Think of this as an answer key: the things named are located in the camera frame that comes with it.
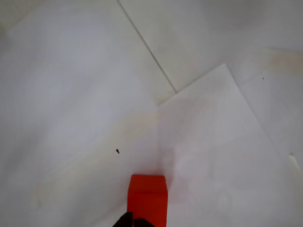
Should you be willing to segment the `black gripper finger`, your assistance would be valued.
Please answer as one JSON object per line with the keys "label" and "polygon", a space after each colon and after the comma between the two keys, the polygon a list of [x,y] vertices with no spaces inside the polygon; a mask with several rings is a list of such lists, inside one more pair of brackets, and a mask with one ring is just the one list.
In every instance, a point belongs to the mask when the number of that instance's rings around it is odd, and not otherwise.
{"label": "black gripper finger", "polygon": [[133,213],[126,212],[123,214],[113,227],[132,227],[133,226]]}
{"label": "black gripper finger", "polygon": [[143,218],[137,218],[134,219],[134,227],[155,227],[155,226]]}

